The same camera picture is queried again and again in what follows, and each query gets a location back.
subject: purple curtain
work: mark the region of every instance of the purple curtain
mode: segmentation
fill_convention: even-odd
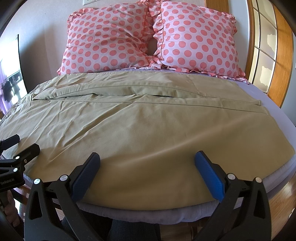
[[[2,61],[0,61],[0,108],[3,112],[3,114],[6,114],[6,112],[12,107],[12,103],[4,100],[3,91],[1,89],[1,84],[7,78],[6,74],[4,73],[4,71],[1,67],[1,62]]]

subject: pink polka dot pillow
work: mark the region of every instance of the pink polka dot pillow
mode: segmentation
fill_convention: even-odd
[[[71,14],[67,23],[59,75],[149,66],[145,52],[154,32],[148,3],[84,8]]]
[[[196,71],[246,81],[238,66],[232,15],[186,2],[150,0],[155,56],[178,72]]]

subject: finger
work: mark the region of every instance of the finger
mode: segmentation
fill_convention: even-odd
[[[13,199],[13,195],[10,190],[7,191],[7,199],[9,203],[15,206],[15,200]]]
[[[14,227],[16,227],[16,226],[18,226],[20,224],[20,219],[19,219],[19,217],[17,216],[17,218],[12,222],[12,225],[14,226]]]
[[[4,212],[6,215],[13,215],[17,214],[17,209],[16,207],[12,206],[12,204],[9,204],[4,208]]]

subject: wooden floor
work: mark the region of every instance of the wooden floor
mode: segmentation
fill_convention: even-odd
[[[28,197],[28,188],[18,190]],[[283,189],[270,201],[272,238],[274,238],[287,222],[292,210],[296,207],[296,174]],[[175,225],[161,225],[162,241],[191,241],[192,237],[205,225],[207,218],[193,223],[179,223]]]

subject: human hand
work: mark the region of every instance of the human hand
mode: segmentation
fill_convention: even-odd
[[[15,200],[13,199],[12,193],[9,190],[7,191],[7,200],[9,204],[4,208],[4,213],[6,214],[8,222],[16,227],[20,224],[20,220],[15,207]]]

